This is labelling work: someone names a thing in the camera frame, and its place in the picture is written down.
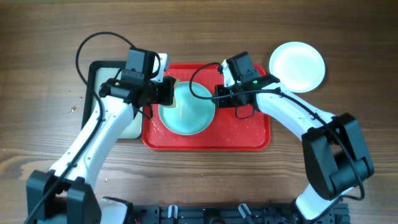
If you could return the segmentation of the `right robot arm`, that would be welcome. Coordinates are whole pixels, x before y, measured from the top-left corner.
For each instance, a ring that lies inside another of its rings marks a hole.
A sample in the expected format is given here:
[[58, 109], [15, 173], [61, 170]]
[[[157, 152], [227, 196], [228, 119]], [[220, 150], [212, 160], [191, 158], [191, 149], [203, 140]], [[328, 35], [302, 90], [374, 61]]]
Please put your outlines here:
[[297, 222], [315, 223], [336, 203], [349, 198], [374, 174], [374, 164], [358, 120], [335, 116], [307, 103], [271, 74], [261, 75], [249, 54], [242, 52], [218, 65], [224, 83], [215, 87], [219, 108], [251, 105], [278, 120], [301, 141], [308, 186], [294, 201]]

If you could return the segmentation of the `light blue plate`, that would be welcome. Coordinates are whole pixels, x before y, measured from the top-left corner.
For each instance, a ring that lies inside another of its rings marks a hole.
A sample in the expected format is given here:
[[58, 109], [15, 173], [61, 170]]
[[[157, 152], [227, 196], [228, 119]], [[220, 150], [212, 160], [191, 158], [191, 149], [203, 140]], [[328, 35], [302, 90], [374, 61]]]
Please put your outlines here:
[[192, 95], [189, 82], [178, 84], [177, 106], [159, 105], [161, 122], [171, 132], [183, 136], [194, 135], [205, 130], [215, 116], [215, 105], [210, 100], [202, 100]]

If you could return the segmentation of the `green yellow sponge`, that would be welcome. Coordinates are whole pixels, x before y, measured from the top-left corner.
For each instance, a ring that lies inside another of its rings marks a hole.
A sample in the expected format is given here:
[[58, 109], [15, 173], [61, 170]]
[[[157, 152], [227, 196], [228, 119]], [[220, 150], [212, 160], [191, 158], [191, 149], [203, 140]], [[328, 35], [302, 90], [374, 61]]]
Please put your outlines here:
[[178, 78], [175, 79], [174, 84], [173, 84], [173, 98], [172, 98], [172, 105], [171, 108], [175, 108], [177, 106], [177, 90], [178, 90], [178, 84], [180, 80]]

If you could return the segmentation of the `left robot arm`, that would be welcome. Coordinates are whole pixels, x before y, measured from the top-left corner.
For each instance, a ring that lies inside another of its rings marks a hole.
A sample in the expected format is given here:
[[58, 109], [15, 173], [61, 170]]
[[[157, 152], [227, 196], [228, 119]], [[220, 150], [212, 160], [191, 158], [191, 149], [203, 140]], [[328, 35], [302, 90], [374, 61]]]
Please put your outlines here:
[[167, 54], [130, 48], [124, 68], [96, 91], [89, 120], [49, 171], [27, 181], [26, 223], [131, 223], [132, 203], [97, 200], [95, 185], [110, 151], [145, 106], [174, 104], [178, 81], [165, 77]]

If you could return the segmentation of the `white round plate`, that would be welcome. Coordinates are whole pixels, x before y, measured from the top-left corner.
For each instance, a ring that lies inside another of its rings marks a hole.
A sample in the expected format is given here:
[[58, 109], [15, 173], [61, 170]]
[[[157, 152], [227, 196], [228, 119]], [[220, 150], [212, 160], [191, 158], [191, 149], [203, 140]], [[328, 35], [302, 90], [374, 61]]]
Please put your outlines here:
[[287, 42], [271, 54], [269, 71], [291, 92], [306, 93], [322, 83], [326, 66], [319, 51], [311, 45]]

